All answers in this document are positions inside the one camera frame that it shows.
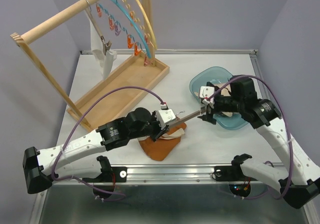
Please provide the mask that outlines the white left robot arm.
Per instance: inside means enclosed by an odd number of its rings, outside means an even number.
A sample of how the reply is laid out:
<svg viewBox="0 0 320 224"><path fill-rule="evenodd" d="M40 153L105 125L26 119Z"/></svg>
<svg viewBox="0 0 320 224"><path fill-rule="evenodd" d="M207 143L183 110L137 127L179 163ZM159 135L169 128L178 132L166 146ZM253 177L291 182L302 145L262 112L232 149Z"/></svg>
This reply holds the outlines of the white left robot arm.
<svg viewBox="0 0 320 224"><path fill-rule="evenodd" d="M139 107L125 117L112 120L86 135L48 149L27 148L23 156L23 172L28 194L49 189L54 183L75 179L84 184L110 182L120 177L120 170L113 174L107 157L98 156L88 164L80 159L123 147L132 139L150 137L153 141L169 130L176 121L172 109L149 112Z"/></svg>

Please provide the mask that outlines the brown underwear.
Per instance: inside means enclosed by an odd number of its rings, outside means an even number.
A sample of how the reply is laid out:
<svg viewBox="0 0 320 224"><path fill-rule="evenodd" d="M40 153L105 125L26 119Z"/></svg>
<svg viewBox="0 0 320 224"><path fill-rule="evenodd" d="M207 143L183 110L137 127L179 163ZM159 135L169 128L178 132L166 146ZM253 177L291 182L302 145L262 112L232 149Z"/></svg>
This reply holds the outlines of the brown underwear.
<svg viewBox="0 0 320 224"><path fill-rule="evenodd" d="M171 128L160 136L155 142L150 137L138 138L140 147L144 153L154 161L163 161L169 153L180 143L185 134L187 125L185 122Z"/></svg>

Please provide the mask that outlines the beige underwear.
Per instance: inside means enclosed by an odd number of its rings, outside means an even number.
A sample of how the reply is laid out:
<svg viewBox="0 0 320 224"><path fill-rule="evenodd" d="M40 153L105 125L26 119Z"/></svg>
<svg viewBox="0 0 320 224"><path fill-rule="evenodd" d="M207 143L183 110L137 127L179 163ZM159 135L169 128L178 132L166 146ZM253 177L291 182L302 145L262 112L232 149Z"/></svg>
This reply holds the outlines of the beige underwear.
<svg viewBox="0 0 320 224"><path fill-rule="evenodd" d="M216 86L217 88L221 88L222 86L224 85L224 83L217 83L217 84L214 84L214 86ZM222 91L221 91L221 95L222 96L230 96L229 92L231 90L231 87L230 85L226 86ZM193 91L193 94L198 97L198 94L199 92L195 92ZM220 116L223 116L223 117L232 117L235 113L233 112L221 112L219 115Z"/></svg>

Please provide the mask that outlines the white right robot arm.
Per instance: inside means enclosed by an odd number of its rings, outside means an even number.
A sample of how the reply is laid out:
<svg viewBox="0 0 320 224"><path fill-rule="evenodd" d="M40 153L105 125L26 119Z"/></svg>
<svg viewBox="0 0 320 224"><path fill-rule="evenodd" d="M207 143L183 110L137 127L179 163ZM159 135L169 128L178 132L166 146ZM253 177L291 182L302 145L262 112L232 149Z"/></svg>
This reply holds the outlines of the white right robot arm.
<svg viewBox="0 0 320 224"><path fill-rule="evenodd" d="M300 209L320 194L320 168L291 135L278 102L258 98L255 79L252 75L235 75L221 87L211 82L201 86L198 97L205 112L200 119L215 124L216 113L239 113L268 142L286 170L241 154L229 166L217 166L212 177L218 182L245 178L260 181L279 193L276 199Z"/></svg>

